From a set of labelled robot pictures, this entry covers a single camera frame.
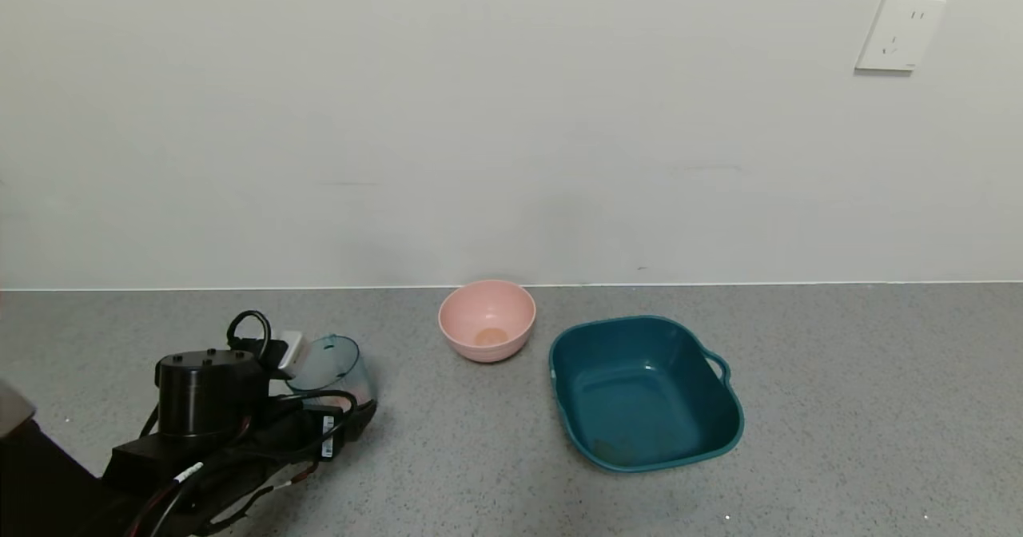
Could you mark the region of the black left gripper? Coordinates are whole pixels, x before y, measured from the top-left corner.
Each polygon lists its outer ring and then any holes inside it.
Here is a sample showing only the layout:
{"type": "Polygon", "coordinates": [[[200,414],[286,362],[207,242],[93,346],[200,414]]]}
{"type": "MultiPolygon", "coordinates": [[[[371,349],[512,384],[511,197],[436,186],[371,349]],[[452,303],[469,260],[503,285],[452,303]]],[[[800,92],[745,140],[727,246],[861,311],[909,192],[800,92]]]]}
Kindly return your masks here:
{"type": "Polygon", "coordinates": [[[281,462],[315,459],[330,460],[335,454],[335,438],[356,442],[376,415],[379,403],[369,400],[348,413],[335,405],[273,404],[272,458],[281,462]]]}

